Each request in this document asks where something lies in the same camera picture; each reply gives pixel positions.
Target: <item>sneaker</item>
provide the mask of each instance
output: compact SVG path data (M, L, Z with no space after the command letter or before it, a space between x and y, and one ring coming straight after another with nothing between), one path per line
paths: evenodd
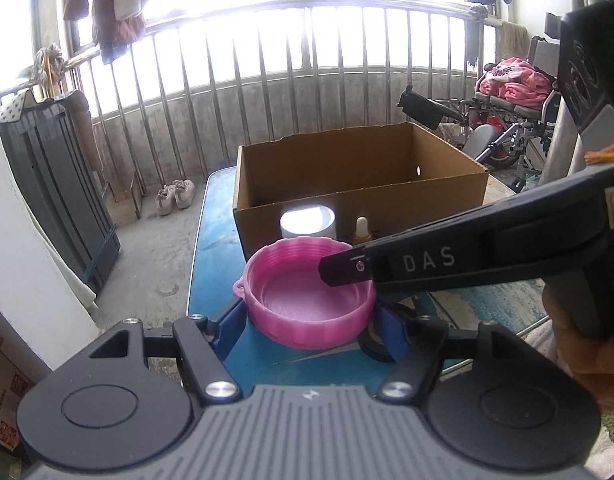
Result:
M174 208L174 186L165 186L156 195L156 211L159 216L167 216Z
M186 209L196 194L196 186L191 180L174 180L174 195L178 209Z

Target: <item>cardboard package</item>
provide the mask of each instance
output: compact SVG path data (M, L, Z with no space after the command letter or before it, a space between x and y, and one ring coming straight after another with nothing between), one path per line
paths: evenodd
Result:
M412 123L346 128L241 146L233 215L245 258L281 238L288 209L323 204L350 241L364 216L375 237L482 205L486 168Z
M0 480L18 480L22 474L22 461L0 451Z
M0 351L0 445L11 451L20 443L16 426L18 404L30 387L29 379Z

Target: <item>wheelchair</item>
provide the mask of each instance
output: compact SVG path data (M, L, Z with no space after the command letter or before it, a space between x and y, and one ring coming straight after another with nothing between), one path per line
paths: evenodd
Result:
M555 75L558 72L558 45L548 43L537 36L532 38L527 61L543 72ZM397 106L418 123L436 130L443 118L460 124L465 136L463 152L477 162L489 159L496 167L511 166L516 162L516 178L510 185L514 192L521 192L527 184L527 177L539 174L527 156L530 147L535 149L533 139L540 139L545 157L552 141L553 127L556 122L561 95L556 88L548 95L542 108L527 108L514 105L505 99L479 91L486 72L494 64L485 65L485 73L476 81L474 97L462 101L442 102L427 99L412 91L412 86L401 95ZM476 118L480 125L470 133ZM488 118L496 118L497 125L488 123Z

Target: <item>pink plastic lid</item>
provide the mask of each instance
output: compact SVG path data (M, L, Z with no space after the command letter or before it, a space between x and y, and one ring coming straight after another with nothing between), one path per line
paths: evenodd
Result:
M330 238L298 237L263 247L233 286L249 319L285 346L320 350L340 346L369 323L375 302L372 282L330 287L318 264L351 246Z

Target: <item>concrete floor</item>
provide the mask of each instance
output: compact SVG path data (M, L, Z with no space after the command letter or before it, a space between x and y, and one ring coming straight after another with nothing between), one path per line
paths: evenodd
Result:
M117 229L120 254L113 272L96 299L92 318L108 329L127 317L159 327L185 315L198 219L205 184L197 184L188 209L176 207L169 216L156 213L156 191L142 202L142 218Z

